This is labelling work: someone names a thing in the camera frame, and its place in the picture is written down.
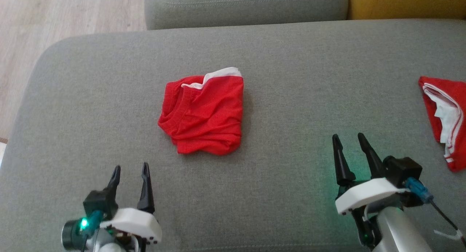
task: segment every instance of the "red fabric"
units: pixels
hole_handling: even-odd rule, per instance
[[[243,78],[211,78],[200,90],[181,87],[202,84],[203,78],[189,76],[167,84],[158,125],[171,137],[180,154],[229,154],[241,143]]]
[[[452,145],[454,145],[454,152],[452,152],[450,156],[445,157],[447,161],[450,160],[448,162],[448,167],[451,171],[460,171],[466,168],[466,121],[464,120],[464,112],[466,110],[466,83],[421,76],[419,79],[419,85],[421,86],[421,89],[423,89],[425,84],[432,84],[444,93],[448,94],[448,96],[456,101],[463,112],[461,118],[456,123],[456,126],[460,127],[456,139],[452,141]],[[442,123],[440,118],[434,116],[437,105],[425,93],[423,93],[423,98],[424,104],[426,105],[427,114],[429,116],[429,121],[432,126],[434,138],[437,142],[440,142]]]

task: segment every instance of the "gray upholstery fabric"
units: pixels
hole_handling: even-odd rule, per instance
[[[145,0],[147,29],[345,20],[348,0]]]
[[[466,228],[466,174],[446,167],[419,76],[466,81],[466,23],[330,21],[187,28],[71,38],[30,79],[0,168],[0,247],[62,251],[65,221],[122,166],[120,207],[135,207],[142,162],[163,242],[149,251],[363,251],[337,215],[331,136],[359,179],[357,133],[383,158],[410,156],[437,203]],[[238,67],[243,141],[228,156],[179,155],[157,126],[165,83]],[[429,206],[407,209],[437,252],[459,242]]]

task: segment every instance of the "folded clothing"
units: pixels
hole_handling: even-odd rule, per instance
[[[421,76],[427,114],[437,142],[445,144],[448,167],[457,172],[466,168],[466,83]]]
[[[241,143],[243,87],[235,67],[168,83],[158,125],[180,154],[231,153]]]

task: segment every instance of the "green light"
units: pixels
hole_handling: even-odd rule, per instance
[[[86,228],[88,224],[87,219],[83,218],[83,220],[81,220],[81,228]]]

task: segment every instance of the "mustard yellow fabric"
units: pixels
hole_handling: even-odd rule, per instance
[[[466,0],[349,0],[348,19],[466,19]]]

